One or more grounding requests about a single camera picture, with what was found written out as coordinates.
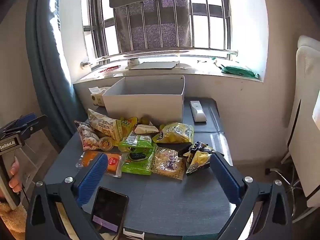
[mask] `white remote control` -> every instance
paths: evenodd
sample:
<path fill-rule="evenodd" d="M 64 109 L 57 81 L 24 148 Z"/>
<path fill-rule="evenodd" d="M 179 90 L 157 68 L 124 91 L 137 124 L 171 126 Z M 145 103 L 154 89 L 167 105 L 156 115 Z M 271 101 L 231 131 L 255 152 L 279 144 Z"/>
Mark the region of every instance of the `white remote control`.
<path fill-rule="evenodd" d="M 204 111 L 199 101 L 190 101 L 191 111 L 193 120 L 195 122 L 206 122 L 207 118 L 205 117 Z"/>

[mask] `human hand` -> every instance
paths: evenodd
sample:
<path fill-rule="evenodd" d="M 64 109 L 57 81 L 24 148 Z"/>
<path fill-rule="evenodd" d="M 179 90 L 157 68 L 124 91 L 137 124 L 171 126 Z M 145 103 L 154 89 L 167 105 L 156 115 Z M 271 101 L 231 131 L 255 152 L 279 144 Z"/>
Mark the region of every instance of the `human hand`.
<path fill-rule="evenodd" d="M 11 166 L 10 173 L 13 175 L 9 182 L 10 188 L 13 192 L 19 192 L 22 189 L 22 182 L 19 177 L 19 161 L 14 157 L 14 163 Z M 0 198 L 4 198 L 3 192 L 0 190 Z"/>

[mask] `window sill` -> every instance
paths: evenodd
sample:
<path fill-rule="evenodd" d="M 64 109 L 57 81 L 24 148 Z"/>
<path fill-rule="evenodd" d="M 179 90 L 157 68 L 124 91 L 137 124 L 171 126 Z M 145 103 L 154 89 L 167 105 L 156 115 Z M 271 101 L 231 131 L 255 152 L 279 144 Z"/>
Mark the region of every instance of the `window sill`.
<path fill-rule="evenodd" d="M 201 58 L 202 62 L 197 62 L 199 58 L 191 58 L 191 57 L 180 57 L 180 63 L 177 64 L 173 69 L 137 69 L 137 70 L 129 70 L 127 69 L 127 62 L 114 62 L 102 67 L 99 67 L 89 73 L 88 75 L 84 76 L 83 78 L 74 82 L 74 84 L 100 80 L 100 79 L 107 79 L 107 78 L 114 78 L 114 77 L 129 77 L 129 76 L 150 76 L 150 75 L 184 75 L 184 74 L 196 74 L 196 75 L 210 75 L 210 76 L 223 76 L 229 78 L 240 78 L 246 80 L 252 80 L 257 82 L 262 82 L 256 78 L 248 78 L 243 76 L 237 76 L 232 74 L 225 74 L 222 73 L 221 70 L 213 63 L 210 58 Z M 170 60 L 166 61 L 178 61 L 176 57 L 170 58 Z M 116 65 L 121 65 L 118 69 L 109 70 L 103 72 L 104 69 L 107 67 L 112 67 Z"/>

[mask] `snack pile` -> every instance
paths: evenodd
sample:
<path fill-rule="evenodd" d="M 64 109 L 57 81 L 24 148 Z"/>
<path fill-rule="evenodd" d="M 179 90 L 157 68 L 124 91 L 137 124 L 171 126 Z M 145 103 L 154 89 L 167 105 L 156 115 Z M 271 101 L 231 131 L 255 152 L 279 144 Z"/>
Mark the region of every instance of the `snack pile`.
<path fill-rule="evenodd" d="M 216 152 L 202 142 L 193 143 L 194 129 L 184 123 L 153 125 L 147 117 L 112 119 L 88 109 L 89 124 L 75 121 L 83 154 L 76 166 L 88 166 L 98 152 L 108 156 L 106 174 L 120 178 L 122 172 L 140 175 L 161 174 L 182 180 L 208 168 L 210 156 Z M 188 143 L 179 152 L 157 143 Z"/>

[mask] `phone screen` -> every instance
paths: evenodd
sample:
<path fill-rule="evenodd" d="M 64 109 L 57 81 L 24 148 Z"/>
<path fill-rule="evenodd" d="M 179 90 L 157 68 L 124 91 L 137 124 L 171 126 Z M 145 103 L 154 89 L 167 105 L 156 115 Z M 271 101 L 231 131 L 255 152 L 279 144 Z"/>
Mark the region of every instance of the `phone screen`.
<path fill-rule="evenodd" d="M 118 235 L 128 197 L 99 187 L 93 204 L 91 222 L 100 234 Z"/>

